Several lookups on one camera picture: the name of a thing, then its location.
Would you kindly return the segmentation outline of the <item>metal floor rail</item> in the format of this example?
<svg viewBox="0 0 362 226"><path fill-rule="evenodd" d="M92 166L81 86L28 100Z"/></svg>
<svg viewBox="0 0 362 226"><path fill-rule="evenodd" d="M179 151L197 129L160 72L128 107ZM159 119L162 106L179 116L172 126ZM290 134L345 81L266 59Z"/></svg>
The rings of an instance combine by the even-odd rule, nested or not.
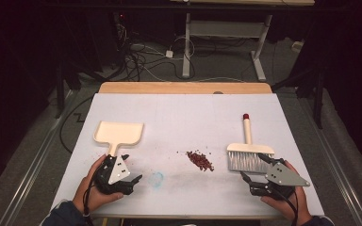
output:
<svg viewBox="0 0 362 226"><path fill-rule="evenodd" d="M69 112L70 106L74 103L74 100L78 94L77 90L69 90L64 99L64 107L58 112L55 117L53 125L47 130L47 134L39 147L33 161L27 169L25 176L19 184L16 192L11 199L5 213L0 219L0 226L12 226L14 220L17 218L25 199L32 186L38 177L41 167L48 155L49 148L55 135L58 132L58 128L64 122L65 114Z"/></svg>
<svg viewBox="0 0 362 226"><path fill-rule="evenodd" d="M334 154L334 151L323 133L323 130L320 129L312 119L312 109L309 102L306 99L300 99L299 102L308 118L308 121L310 122L310 125L313 127L317 138L320 140L321 152L324 155L325 162L329 166L334 181L338 186L339 193L349 208L356 225L362 226L362 205L354 188L348 181L345 172L342 170L342 167L337 160L337 156Z"/></svg>

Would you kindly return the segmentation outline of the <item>cream dustpan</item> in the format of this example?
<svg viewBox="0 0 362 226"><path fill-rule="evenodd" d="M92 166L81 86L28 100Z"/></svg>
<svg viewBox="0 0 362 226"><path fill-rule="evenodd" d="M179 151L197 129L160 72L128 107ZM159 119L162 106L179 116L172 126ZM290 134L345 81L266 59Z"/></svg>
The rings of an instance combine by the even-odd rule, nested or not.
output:
<svg viewBox="0 0 362 226"><path fill-rule="evenodd" d="M94 140L108 145L108 154L115 156L122 146L136 145L141 138L143 123L100 121Z"/></svg>

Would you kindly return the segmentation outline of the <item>wooden table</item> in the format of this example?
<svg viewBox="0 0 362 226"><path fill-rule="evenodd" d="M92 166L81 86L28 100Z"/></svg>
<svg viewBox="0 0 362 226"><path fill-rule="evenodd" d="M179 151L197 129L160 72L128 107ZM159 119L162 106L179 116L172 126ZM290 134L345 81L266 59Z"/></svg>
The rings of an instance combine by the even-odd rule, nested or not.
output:
<svg viewBox="0 0 362 226"><path fill-rule="evenodd" d="M212 94L221 91L223 94ZM105 83L94 102L100 121L144 124L127 149L128 167L142 174L133 195L117 207L133 218L261 219L274 211L249 193L228 169L226 148L244 140L242 116L254 144L279 148L285 117L266 85L216 83ZM199 150L213 163L200 171L180 152Z"/></svg>

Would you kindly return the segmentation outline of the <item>person's right hand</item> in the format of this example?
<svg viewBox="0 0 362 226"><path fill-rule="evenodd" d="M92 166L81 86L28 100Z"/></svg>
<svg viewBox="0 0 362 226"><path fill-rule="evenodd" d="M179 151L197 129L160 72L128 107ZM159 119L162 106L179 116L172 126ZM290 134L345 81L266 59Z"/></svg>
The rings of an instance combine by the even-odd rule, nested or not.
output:
<svg viewBox="0 0 362 226"><path fill-rule="evenodd" d="M288 198L288 201L277 201L267 196L261 197L260 200L277 210L295 226L301 226L313 218L308 211L306 195L301 186L295 187L295 193Z"/></svg>

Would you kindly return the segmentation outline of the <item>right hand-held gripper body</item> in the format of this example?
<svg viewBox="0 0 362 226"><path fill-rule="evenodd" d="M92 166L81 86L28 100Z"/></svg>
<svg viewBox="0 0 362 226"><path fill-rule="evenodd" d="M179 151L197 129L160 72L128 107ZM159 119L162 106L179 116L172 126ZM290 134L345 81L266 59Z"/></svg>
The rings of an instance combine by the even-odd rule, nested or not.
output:
<svg viewBox="0 0 362 226"><path fill-rule="evenodd" d="M250 192L253 196L267 196L277 201L288 199L296 186L311 186L311 184L298 173L289 169L284 159L267 158L271 166L265 173L267 183L253 182L248 179Z"/></svg>

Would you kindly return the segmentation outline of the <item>black metal stand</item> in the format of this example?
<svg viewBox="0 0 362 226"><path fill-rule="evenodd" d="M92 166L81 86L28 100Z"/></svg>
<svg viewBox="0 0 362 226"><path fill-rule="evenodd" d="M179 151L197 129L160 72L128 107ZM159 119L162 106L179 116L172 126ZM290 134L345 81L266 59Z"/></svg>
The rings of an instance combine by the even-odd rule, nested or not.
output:
<svg viewBox="0 0 362 226"><path fill-rule="evenodd" d="M64 79L63 79L63 75L62 75L61 63L58 63L58 66L56 68L56 78L57 78L57 85L56 85L57 114L56 114L56 118L58 119L61 116L61 114L64 110L64 106L65 106Z"/></svg>
<svg viewBox="0 0 362 226"><path fill-rule="evenodd" d="M321 124L322 95L324 85L324 74L320 69L306 69L295 75L275 83L271 86L272 91L283 87L294 87L298 98L312 98L312 117L319 129Z"/></svg>

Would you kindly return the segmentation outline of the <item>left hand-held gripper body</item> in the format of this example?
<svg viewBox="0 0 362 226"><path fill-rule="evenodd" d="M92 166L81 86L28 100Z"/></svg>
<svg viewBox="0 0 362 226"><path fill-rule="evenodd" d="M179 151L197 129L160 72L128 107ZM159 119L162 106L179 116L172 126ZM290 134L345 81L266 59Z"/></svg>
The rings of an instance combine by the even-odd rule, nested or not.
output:
<svg viewBox="0 0 362 226"><path fill-rule="evenodd" d="M123 193L130 195L134 191L131 181L126 181L131 172L121 157L107 155L92 176L93 184L97 189L106 195L113 193Z"/></svg>

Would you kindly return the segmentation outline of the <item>white table cover sheet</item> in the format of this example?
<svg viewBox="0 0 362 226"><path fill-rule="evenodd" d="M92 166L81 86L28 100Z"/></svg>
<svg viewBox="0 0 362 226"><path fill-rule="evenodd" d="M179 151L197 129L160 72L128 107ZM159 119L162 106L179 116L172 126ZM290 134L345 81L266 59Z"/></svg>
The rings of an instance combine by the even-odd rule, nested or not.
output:
<svg viewBox="0 0 362 226"><path fill-rule="evenodd" d="M102 94L94 96L55 200L70 199L93 162L107 152L93 136L101 121L140 122L140 142L122 147L140 176L131 195L95 211L124 218L279 218L251 195L227 166L226 148L244 140L242 116L255 144L270 146L308 178L274 94Z"/></svg>

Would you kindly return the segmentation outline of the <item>pile of red beans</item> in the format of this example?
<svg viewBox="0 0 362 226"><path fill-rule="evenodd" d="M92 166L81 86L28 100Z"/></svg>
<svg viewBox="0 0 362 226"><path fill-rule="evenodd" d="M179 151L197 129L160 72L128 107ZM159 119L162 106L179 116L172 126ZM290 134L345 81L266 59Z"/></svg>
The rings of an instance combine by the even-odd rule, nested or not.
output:
<svg viewBox="0 0 362 226"><path fill-rule="evenodd" d="M191 164L196 166L200 171L213 171L213 163L210 162L204 153L199 150L180 152L181 155L185 156Z"/></svg>

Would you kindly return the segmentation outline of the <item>cream hand brush grey bristles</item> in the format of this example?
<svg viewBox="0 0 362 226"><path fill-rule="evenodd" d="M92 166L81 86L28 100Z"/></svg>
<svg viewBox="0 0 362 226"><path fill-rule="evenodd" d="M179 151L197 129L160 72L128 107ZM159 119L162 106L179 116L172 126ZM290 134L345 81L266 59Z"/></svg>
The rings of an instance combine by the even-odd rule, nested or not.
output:
<svg viewBox="0 0 362 226"><path fill-rule="evenodd" d="M241 170L255 174L266 173L269 164L259 156L264 154L266 157L273 157L275 152L270 146L253 143L249 114L245 113L242 116L242 121L245 142L231 143L227 146L228 169L233 171Z"/></svg>

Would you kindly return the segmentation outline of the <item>white metal desk frame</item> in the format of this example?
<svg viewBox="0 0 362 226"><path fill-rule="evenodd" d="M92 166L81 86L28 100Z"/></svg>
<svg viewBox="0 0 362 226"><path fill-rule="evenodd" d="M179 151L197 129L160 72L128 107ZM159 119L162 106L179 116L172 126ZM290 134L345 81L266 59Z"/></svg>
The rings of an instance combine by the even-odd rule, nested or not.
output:
<svg viewBox="0 0 362 226"><path fill-rule="evenodd" d="M221 38L254 38L258 39L257 47L250 52L257 79L266 82L267 78L260 62L260 55L272 22L267 15L263 22L226 22L192 20L189 13L185 22L185 47L183 55L182 77L190 78L191 50L194 48L190 37L221 37Z"/></svg>

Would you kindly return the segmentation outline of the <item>person's left hand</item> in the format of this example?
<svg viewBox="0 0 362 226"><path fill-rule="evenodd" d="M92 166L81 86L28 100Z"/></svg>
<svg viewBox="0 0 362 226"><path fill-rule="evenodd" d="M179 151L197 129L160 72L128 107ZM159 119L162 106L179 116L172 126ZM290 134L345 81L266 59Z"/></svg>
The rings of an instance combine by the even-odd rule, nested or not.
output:
<svg viewBox="0 0 362 226"><path fill-rule="evenodd" d="M84 204L86 203L91 212L99 209L102 205L115 202L123 197L123 193L117 192L110 195L102 194L95 186L90 186L92 176L99 168L106 156L100 156L90 167L88 174L81 180L76 190L73 203L81 212L84 212Z"/></svg>

